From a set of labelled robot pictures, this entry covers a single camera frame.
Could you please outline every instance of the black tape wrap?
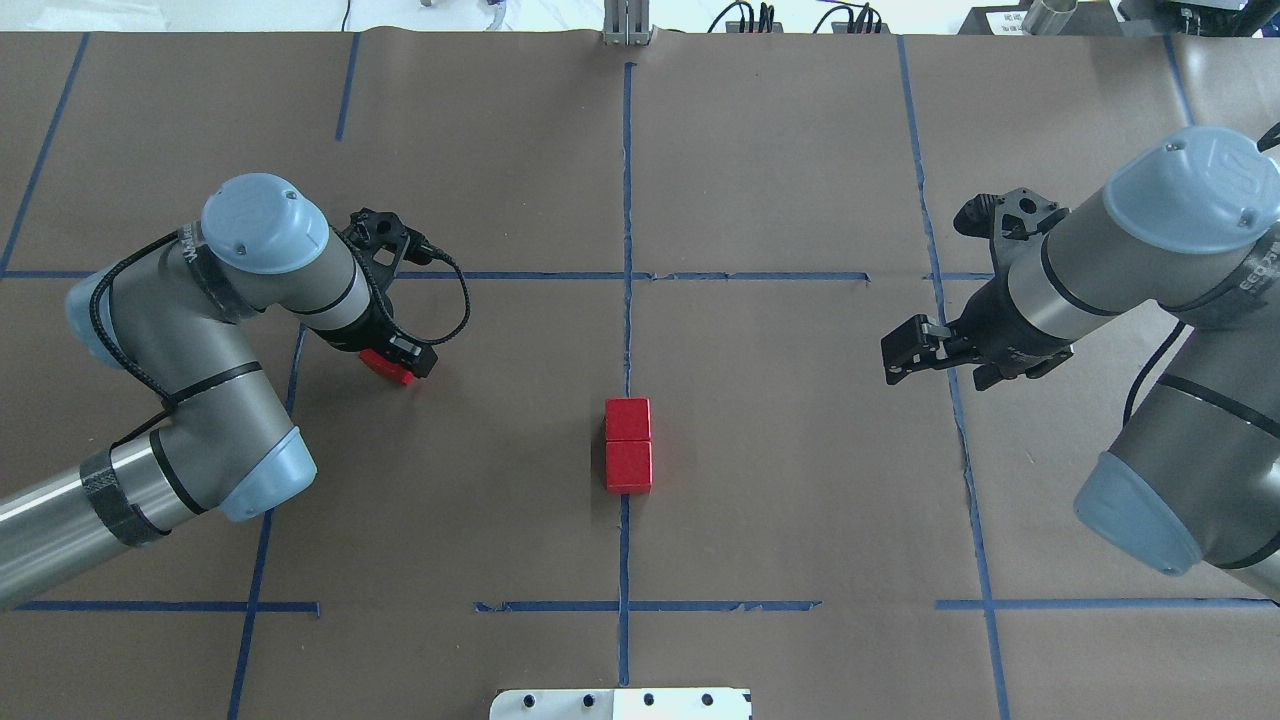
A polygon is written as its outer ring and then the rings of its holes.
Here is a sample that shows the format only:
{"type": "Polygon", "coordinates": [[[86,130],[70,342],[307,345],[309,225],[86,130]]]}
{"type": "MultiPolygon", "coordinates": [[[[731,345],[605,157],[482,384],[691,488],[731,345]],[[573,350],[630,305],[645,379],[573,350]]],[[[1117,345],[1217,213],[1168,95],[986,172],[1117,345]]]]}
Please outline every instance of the black tape wrap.
{"type": "Polygon", "coordinates": [[[1164,307],[1193,328],[1225,328],[1266,307],[1262,296],[1280,275],[1280,225],[1272,225],[1217,287],[1178,307],[1164,307]]]}
{"type": "Polygon", "coordinates": [[[104,450],[81,464],[81,484],[88,503],[115,539],[129,547],[142,547],[169,534],[151,524],[137,505],[131,505],[111,468],[111,454],[104,450]]]}
{"type": "Polygon", "coordinates": [[[205,291],[205,297],[218,309],[224,322],[239,323],[264,311],[241,297],[232,282],[227,279],[227,273],[223,272],[214,251],[209,249],[193,225],[183,225],[178,241],[182,245],[182,256],[191,269],[192,279],[196,281],[200,290],[205,291]]]}

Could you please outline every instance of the metal cylinder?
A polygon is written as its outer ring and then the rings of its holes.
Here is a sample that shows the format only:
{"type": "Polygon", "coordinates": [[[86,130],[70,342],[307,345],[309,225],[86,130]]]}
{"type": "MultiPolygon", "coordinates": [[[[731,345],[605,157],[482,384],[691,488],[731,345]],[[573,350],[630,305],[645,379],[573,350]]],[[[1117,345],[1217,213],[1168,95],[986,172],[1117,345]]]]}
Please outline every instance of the metal cylinder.
{"type": "Polygon", "coordinates": [[[1120,228],[1100,190],[1050,231],[1044,254],[1075,299],[1119,314],[1151,299],[1170,307],[1192,302],[1239,266],[1249,247],[1213,254],[1161,250],[1120,228]]]}
{"type": "Polygon", "coordinates": [[[1076,0],[1036,0],[1023,18],[1027,35],[1057,35],[1075,14],[1076,0]]]}
{"type": "Polygon", "coordinates": [[[79,468],[32,486],[0,502],[0,610],[125,550],[90,505],[79,468]]]}

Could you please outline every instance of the metal bracket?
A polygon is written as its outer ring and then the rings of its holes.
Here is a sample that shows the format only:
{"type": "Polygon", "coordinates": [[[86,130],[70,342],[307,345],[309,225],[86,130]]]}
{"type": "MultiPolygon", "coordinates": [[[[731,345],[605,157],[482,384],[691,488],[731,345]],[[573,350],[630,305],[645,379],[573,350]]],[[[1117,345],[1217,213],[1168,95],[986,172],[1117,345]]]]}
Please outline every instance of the metal bracket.
{"type": "Polygon", "coordinates": [[[489,720],[750,720],[751,691],[737,688],[623,688],[504,691],[489,720]]]}
{"type": "Polygon", "coordinates": [[[605,45],[649,45],[649,0],[604,0],[605,45]]]}
{"type": "Polygon", "coordinates": [[[873,28],[874,29],[874,26],[876,26],[876,23],[865,23],[865,24],[856,23],[855,24],[855,23],[840,23],[840,22],[835,22],[833,20],[831,23],[831,32],[832,32],[832,35],[890,35],[890,32],[891,32],[888,29],[888,23],[886,23],[886,22],[881,22],[881,28],[878,31],[874,31],[874,32],[872,32],[872,29],[868,29],[867,32],[863,32],[860,29],[860,28],[873,28]]]}

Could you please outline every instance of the stacked red blocks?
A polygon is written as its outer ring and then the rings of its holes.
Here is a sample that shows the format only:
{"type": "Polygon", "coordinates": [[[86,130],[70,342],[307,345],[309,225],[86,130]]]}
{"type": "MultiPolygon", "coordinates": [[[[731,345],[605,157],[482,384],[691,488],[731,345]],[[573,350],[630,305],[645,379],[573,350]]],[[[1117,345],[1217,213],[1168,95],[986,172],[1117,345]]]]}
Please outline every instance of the stacked red blocks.
{"type": "Polygon", "coordinates": [[[613,495],[653,489],[648,397],[604,401],[604,487],[613,495]]]}

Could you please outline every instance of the gray metal tube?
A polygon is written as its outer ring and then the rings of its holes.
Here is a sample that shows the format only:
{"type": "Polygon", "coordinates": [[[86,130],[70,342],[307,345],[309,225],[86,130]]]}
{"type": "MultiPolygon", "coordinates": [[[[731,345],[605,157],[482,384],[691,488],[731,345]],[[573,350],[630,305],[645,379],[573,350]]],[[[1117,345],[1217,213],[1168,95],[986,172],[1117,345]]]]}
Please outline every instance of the gray metal tube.
{"type": "MultiPolygon", "coordinates": [[[[179,495],[155,447],[151,437],[137,438],[111,450],[110,465],[138,521],[168,533],[200,509],[179,495]]],[[[73,468],[0,502],[0,610],[132,547],[108,529],[84,486],[84,466],[73,468]]]]}
{"type": "Polygon", "coordinates": [[[1111,445],[1165,501],[1212,565],[1239,561],[1280,532],[1270,473],[1280,439],[1179,389],[1156,386],[1111,445]]]}
{"type": "Polygon", "coordinates": [[[1100,310],[1124,313],[1152,299],[1167,307],[1185,305],[1213,290],[1249,254],[1248,246],[1204,255],[1161,250],[1121,229],[1102,193],[1082,202],[1044,241],[1059,282],[1100,310]]]}
{"type": "Polygon", "coordinates": [[[0,502],[0,610],[129,550],[88,502],[79,468],[0,502]]]}
{"type": "Polygon", "coordinates": [[[1036,0],[1023,18],[1027,35],[1057,35],[1075,14],[1076,0],[1036,0]]]}

